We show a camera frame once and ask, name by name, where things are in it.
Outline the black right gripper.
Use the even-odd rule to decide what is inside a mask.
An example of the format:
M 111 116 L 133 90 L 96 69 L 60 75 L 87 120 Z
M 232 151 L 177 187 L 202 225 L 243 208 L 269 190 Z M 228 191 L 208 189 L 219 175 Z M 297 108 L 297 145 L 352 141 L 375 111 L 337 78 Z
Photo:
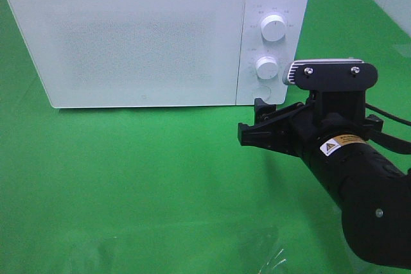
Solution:
M 351 158 L 371 152 L 367 141 L 382 126 L 383 120 L 373 114 L 356 122 L 340 112 L 318 116 L 313 104 L 297 102 L 277 109 L 256 98 L 254 125 L 239 123 L 238 141 L 241 146 L 300 157 L 310 171 L 335 171 Z

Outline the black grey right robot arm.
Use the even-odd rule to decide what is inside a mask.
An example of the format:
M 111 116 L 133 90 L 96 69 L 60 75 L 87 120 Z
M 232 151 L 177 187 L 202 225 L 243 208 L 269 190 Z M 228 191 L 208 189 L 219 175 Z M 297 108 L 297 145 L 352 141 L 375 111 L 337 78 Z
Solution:
M 255 122 L 239 124 L 238 139 L 299 157 L 338 205 L 342 229 L 361 259 L 396 268 L 410 267 L 410 176 L 374 149 L 373 123 L 362 102 L 315 100 L 277 109 L 254 102 Z

